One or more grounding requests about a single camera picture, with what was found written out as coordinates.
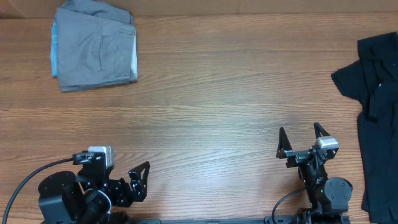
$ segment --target crumpled black fabric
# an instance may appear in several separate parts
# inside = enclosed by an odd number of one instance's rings
[[[344,96],[358,100],[364,167],[362,209],[373,223],[398,223],[398,34],[358,41],[359,60],[331,75]]]

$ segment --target wooden tabletop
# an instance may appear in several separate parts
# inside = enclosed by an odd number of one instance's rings
[[[356,119],[361,105],[330,74],[358,59],[356,41],[397,29],[398,13],[137,17],[139,81],[61,93],[51,77],[51,19],[0,21],[0,212],[36,168],[91,145],[112,145],[111,178],[150,161],[143,203],[125,210],[163,220],[262,218],[303,187],[275,158],[283,126],[294,150],[315,142],[318,121],[340,142],[330,177],[353,186],[348,215],[361,210],[364,177]],[[37,187],[22,189],[9,223],[40,223]],[[305,194],[279,214],[308,207]]]

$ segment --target black cable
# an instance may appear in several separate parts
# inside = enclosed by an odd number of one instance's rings
[[[17,197],[17,194],[19,193],[19,191],[22,189],[22,187],[26,184],[26,182],[28,182],[28,180],[30,180],[30,178],[32,178],[34,175],[36,175],[37,173],[39,173],[40,171],[43,171],[44,169],[47,169],[49,167],[52,167],[54,165],[58,165],[64,162],[70,162],[73,161],[72,158],[70,159],[62,159],[60,161],[57,162],[52,162],[50,164],[47,164],[43,167],[38,168],[37,170],[33,171],[33,173],[29,174],[29,176],[27,176],[24,181],[21,182],[21,184],[19,184],[19,186],[17,187],[17,189],[15,190],[15,192],[13,193],[13,195],[10,198],[10,201],[8,201],[6,210],[4,211],[4,216],[2,218],[2,224],[6,224],[7,223],[7,218],[8,218],[8,213],[10,212],[10,208],[12,203],[14,202],[15,198]]]
[[[274,222],[274,224],[277,224],[277,222],[275,221],[275,211],[276,211],[276,208],[278,207],[278,205],[279,205],[280,203],[282,203],[285,199],[287,199],[287,198],[289,198],[290,196],[293,196],[293,195],[295,195],[295,194],[297,194],[297,193],[300,193],[300,192],[303,191],[303,190],[305,190],[305,189],[298,189],[298,190],[295,190],[295,191],[289,193],[288,195],[286,195],[285,197],[282,197],[282,198],[278,201],[278,203],[276,203],[276,205],[274,206],[274,209],[272,209],[272,215],[271,215],[272,221]]]

